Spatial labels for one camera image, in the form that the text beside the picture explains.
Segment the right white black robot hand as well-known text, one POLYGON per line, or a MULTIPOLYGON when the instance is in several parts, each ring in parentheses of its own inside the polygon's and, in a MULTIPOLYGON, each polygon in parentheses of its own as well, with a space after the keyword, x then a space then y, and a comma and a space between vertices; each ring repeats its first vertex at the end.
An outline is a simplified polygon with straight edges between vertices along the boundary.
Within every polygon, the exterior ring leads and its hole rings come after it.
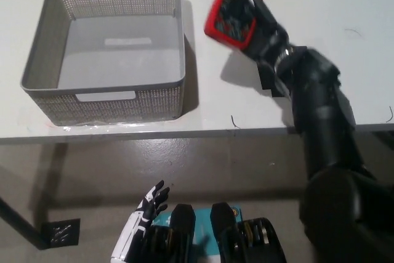
POLYGON ((275 73, 283 59, 292 52, 289 35, 263 0, 243 0, 243 3, 246 13, 255 20, 255 29, 251 40, 241 52, 275 73))

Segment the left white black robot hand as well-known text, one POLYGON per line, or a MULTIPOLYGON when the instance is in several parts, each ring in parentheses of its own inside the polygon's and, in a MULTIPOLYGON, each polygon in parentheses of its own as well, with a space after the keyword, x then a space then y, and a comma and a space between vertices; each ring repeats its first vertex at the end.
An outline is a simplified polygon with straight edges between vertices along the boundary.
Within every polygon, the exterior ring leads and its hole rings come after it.
POLYGON ((113 249, 110 262, 139 262, 147 230, 156 217, 167 209, 166 200, 170 188, 163 186, 163 180, 153 186, 129 216, 113 249))

